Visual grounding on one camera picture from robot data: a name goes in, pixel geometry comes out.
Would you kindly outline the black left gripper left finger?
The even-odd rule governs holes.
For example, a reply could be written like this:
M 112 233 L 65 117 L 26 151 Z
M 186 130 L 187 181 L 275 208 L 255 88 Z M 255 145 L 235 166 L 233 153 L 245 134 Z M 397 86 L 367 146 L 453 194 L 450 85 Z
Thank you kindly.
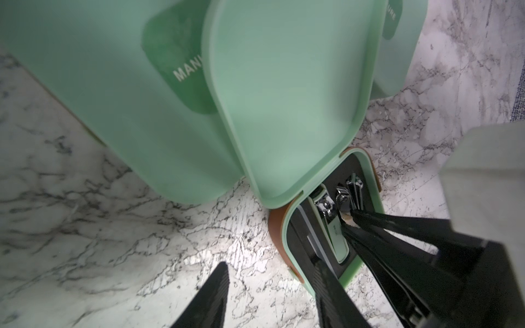
M 228 265 L 220 262 L 171 328 L 223 327 L 229 285 Z

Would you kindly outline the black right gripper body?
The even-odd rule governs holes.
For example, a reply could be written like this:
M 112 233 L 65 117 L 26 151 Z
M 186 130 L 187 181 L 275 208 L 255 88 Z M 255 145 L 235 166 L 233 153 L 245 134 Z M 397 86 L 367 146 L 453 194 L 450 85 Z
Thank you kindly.
M 445 317 L 429 315 L 419 327 L 523 327 L 524 302 L 507 253 L 490 242 Z

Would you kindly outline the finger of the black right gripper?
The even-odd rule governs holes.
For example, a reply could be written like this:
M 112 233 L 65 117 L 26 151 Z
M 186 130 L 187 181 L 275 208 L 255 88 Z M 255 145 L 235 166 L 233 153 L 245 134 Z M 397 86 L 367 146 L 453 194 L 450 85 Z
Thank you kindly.
M 362 228 L 343 235 L 372 272 L 404 327 L 453 327 L 453 307 L 463 282 Z
M 374 226 L 408 236 L 437 248 L 481 250 L 484 240 L 455 232 L 447 219 L 400 217 L 364 210 L 352 210 L 351 216 L 359 227 Z

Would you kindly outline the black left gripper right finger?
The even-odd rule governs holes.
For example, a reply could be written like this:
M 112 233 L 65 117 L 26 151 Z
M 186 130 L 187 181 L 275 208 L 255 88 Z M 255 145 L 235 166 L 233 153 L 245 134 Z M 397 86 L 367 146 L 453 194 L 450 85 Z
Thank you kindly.
M 322 260 L 314 263 L 313 290 L 320 327 L 371 327 Z

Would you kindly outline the green nail kit case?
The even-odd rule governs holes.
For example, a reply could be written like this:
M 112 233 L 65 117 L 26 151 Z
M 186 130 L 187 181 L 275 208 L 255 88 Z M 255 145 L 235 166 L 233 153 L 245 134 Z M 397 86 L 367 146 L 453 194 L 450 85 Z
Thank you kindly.
M 343 161 L 369 106 L 386 1 L 212 1 L 206 83 L 263 206 L 296 206 Z
M 202 204 L 243 172 L 204 77 L 208 1 L 2 1 L 1 44 L 145 183 Z
M 427 15 L 427 0 L 390 0 L 375 63 L 371 99 L 398 93 L 406 80 Z

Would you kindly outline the green nail kit case front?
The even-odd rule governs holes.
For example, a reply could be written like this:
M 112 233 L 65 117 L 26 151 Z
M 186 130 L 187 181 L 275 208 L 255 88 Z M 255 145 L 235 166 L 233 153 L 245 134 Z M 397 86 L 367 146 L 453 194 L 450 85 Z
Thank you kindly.
M 1 44 L 145 183 L 202 204 L 243 172 L 204 77 L 208 1 L 2 1 Z

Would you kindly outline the small clipper pile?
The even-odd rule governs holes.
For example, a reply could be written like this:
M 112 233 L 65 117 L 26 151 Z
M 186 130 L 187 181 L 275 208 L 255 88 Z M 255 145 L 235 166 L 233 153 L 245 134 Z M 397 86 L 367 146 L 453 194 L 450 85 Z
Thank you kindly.
M 347 188 L 351 196 L 351 207 L 352 209 L 364 210 L 364 201 L 362 197 L 362 190 L 364 183 L 361 178 L 353 173 L 347 179 Z

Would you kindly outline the large clipper table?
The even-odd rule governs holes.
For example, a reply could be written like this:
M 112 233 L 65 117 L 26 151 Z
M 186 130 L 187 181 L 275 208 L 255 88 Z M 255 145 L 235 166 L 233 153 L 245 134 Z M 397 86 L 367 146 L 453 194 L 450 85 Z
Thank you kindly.
M 313 209 L 317 212 L 321 226 L 336 262 L 342 264 L 350 254 L 350 249 L 343 236 L 339 210 L 331 198 L 326 186 L 320 184 L 309 196 Z

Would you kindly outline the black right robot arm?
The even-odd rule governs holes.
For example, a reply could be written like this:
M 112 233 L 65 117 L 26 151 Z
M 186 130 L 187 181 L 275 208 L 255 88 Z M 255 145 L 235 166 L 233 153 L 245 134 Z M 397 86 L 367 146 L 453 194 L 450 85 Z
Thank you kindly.
M 352 208 L 344 235 L 406 327 L 524 326 L 524 124 L 473 128 L 442 167 L 446 219 Z

